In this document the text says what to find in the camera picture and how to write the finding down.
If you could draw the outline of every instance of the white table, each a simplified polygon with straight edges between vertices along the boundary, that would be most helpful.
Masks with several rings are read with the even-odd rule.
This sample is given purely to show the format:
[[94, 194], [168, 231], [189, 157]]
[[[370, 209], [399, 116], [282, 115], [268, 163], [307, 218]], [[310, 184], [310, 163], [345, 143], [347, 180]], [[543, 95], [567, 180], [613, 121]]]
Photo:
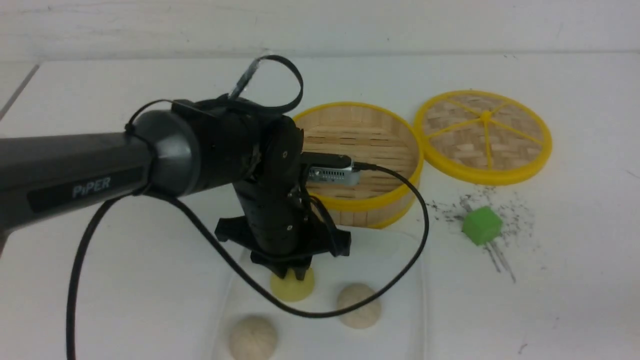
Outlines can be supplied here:
[[[425, 166], [428, 359], [635, 359], [640, 352], [640, 56], [637, 54], [294, 59], [296, 111], [364, 101], [411, 120], [429, 97], [477, 88], [546, 120], [554, 151], [536, 177], [486, 189]], [[141, 104], [227, 92], [248, 60], [45, 63], [0, 123], [8, 136], [118, 131]], [[295, 82], [266, 65], [246, 94], [288, 101]], [[502, 206], [499, 240], [517, 283], [448, 222]], [[185, 201], [213, 229], [240, 208], [229, 187]], [[0, 358], [63, 359], [68, 273], [95, 207], [14, 233], [0, 259]], [[414, 208], [390, 227], [422, 231]], [[216, 272], [224, 264], [182, 215], [125, 199], [89, 249], [78, 305], [79, 359], [211, 358]]]
[[35, 66], [29, 62], [0, 62], [0, 119], [8, 110], [8, 102]]

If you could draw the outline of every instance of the yellow rim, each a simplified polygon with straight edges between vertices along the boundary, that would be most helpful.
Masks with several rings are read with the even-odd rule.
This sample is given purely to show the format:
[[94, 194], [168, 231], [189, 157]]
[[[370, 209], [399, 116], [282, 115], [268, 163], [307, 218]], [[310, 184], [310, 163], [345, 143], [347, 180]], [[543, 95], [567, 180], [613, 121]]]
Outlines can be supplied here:
[[[468, 94], [482, 95], [482, 96], [492, 97], [494, 99], [500, 99], [504, 101], [504, 103], [500, 105], [499, 108], [510, 104], [525, 111], [526, 114], [528, 114], [532, 119], [534, 119], [534, 121], [540, 127], [540, 130], [542, 132], [542, 142], [540, 142], [537, 139], [535, 140], [536, 142], [540, 143], [542, 147], [542, 151], [540, 152], [540, 155], [538, 155], [538, 157], [535, 160], [526, 164], [525, 166], [516, 168], [513, 170], [482, 170], [482, 169], [470, 168], [465, 165], [455, 163], [449, 158], [447, 158], [446, 156], [442, 155], [438, 150], [436, 150], [431, 145], [431, 142], [429, 141], [427, 136], [424, 134], [424, 130], [422, 128], [424, 115], [430, 109], [430, 107], [432, 107], [437, 102], [446, 100], [455, 95], [468, 95]], [[463, 109], [467, 109], [467, 107], [462, 104], [459, 104], [458, 106], [461, 106]], [[509, 184], [519, 183], [537, 174], [545, 166], [545, 163], [549, 159], [549, 156], [551, 156], [551, 150], [552, 150], [551, 132], [549, 131], [545, 122], [542, 121], [542, 119], [535, 112], [533, 112], [531, 109], [524, 106], [523, 104], [520, 104], [519, 102], [512, 100], [508, 97], [504, 97], [498, 94], [493, 94], [490, 92], [482, 92], [477, 90], [462, 90], [462, 91], [446, 92], [444, 94], [440, 94], [436, 97], [433, 97], [420, 107], [420, 110], [418, 110], [418, 113], [416, 114], [415, 119], [413, 121], [413, 126], [415, 126], [415, 130], [420, 136], [419, 138], [422, 142], [422, 148], [424, 149], [425, 160], [427, 160], [430, 164], [433, 165], [433, 167], [437, 168], [443, 173], [451, 177], [455, 177], [456, 179], [460, 179], [470, 183], [483, 184], [483, 185], [509, 185]], [[515, 129], [512, 129], [512, 131], [526, 138], [530, 138], [530, 136], [522, 134]]]
[[[325, 108], [331, 108], [332, 106], [361, 106], [363, 108], [370, 108], [370, 109], [374, 109], [374, 110], [378, 110], [378, 111], [382, 111], [383, 113], [386, 113], [387, 115], [390, 115], [391, 117], [393, 117], [394, 119], [398, 120], [400, 123], [402, 123], [407, 129], [409, 129], [412, 134], [413, 137], [415, 138], [416, 143], [418, 144], [418, 166], [415, 168], [415, 170], [413, 171], [413, 174], [411, 175], [411, 177], [409, 177], [409, 181], [411, 182], [411, 184], [414, 184], [417, 186], [418, 184], [418, 180], [420, 179], [420, 173], [422, 172], [422, 166], [423, 166], [423, 162], [424, 162], [424, 149], [422, 146], [422, 142], [419, 140], [418, 134], [416, 133], [415, 129], [412, 128], [411, 125], [409, 125], [409, 123], [407, 121], [405, 121], [403, 118], [401, 118], [400, 116], [398, 116], [397, 114], [385, 109], [385, 108], [380, 108], [379, 106], [375, 106], [375, 105], [371, 105], [371, 104], [366, 104], [364, 102], [350, 102], [350, 101], [342, 101], [342, 102], [331, 102], [329, 104], [323, 104], [323, 105], [319, 105], [319, 106], [315, 106], [311, 109], [307, 109], [299, 114], [297, 114], [294, 118], [293, 121], [298, 121], [301, 117], [312, 113], [314, 111], [318, 111], [321, 109], [325, 109]], [[401, 185], [398, 186], [397, 188], [393, 189], [391, 192], [388, 192], [384, 195], [380, 195], [377, 197], [372, 197], [370, 199], [357, 199], [357, 200], [347, 200], [347, 199], [336, 199], [333, 197], [325, 197], [322, 195], [318, 195], [316, 193], [311, 193], [313, 196], [316, 196], [318, 199], [320, 199], [320, 201], [323, 202], [323, 204], [327, 207], [327, 208], [331, 208], [331, 209], [335, 209], [335, 210], [340, 210], [340, 211], [367, 211], [370, 209], [374, 209], [374, 208], [381, 208], [383, 206], [389, 205], [391, 203], [393, 203], [394, 201], [399, 200], [400, 198], [402, 198], [403, 196], [405, 196], [407, 193], [409, 192], [409, 188], [406, 185]], [[388, 226], [392, 223], [394, 223], [397, 219], [399, 219], [400, 217], [402, 217], [402, 215], [404, 215], [406, 212], [408, 211], [408, 208], [401, 211], [401, 213], [399, 215], [396, 215], [397, 218], [390, 218], [384, 222], [380, 222], [378, 224], [372, 225], [370, 227], [375, 227], [375, 228], [382, 228], [385, 226]]]

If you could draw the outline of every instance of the clear plastic tray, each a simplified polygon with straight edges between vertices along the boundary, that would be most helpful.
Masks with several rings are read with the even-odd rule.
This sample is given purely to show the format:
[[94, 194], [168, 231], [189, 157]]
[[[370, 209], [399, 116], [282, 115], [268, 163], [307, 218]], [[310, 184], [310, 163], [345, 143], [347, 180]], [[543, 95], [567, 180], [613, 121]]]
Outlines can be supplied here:
[[[418, 241], [402, 233], [342, 227], [351, 231], [349, 257], [329, 254], [314, 256], [312, 268], [316, 287], [309, 298], [290, 306], [305, 311], [335, 310], [343, 287], [363, 282], [378, 290], [397, 274], [418, 247]], [[263, 287], [269, 289], [270, 273], [240, 257], [243, 268]], [[356, 330], [338, 318], [307, 319], [290, 315], [264, 300], [238, 276], [227, 287], [226, 300], [218, 312], [214, 359], [232, 359], [228, 351], [231, 328], [248, 315], [270, 319], [278, 331], [273, 360], [285, 359], [414, 359], [425, 354], [426, 301], [422, 261], [380, 298], [382, 316], [374, 326]]]

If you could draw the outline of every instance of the dough ball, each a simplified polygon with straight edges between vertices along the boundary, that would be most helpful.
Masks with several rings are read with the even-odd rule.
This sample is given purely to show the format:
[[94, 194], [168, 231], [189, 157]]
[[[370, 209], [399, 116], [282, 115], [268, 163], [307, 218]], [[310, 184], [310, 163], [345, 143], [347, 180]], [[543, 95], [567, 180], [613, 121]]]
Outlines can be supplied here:
[[231, 330], [229, 351], [235, 360], [267, 360], [277, 343], [278, 333], [269, 320], [249, 316]]
[[[363, 301], [374, 293], [375, 291], [365, 284], [351, 284], [342, 289], [340, 295], [338, 295], [337, 309], [344, 309]], [[340, 316], [340, 321], [354, 329], [366, 329], [378, 322], [380, 314], [382, 314], [382, 305], [380, 304], [380, 299], [376, 299], [360, 309]]]

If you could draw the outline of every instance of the woven bamboo base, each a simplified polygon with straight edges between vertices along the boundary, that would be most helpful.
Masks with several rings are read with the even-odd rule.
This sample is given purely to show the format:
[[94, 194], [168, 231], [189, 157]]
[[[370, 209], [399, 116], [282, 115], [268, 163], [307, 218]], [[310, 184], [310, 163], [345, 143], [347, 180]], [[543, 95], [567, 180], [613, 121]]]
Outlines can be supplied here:
[[551, 151], [548, 129], [535, 113], [491, 93], [439, 95], [423, 106], [415, 121], [426, 159], [474, 183], [522, 181], [542, 168]]

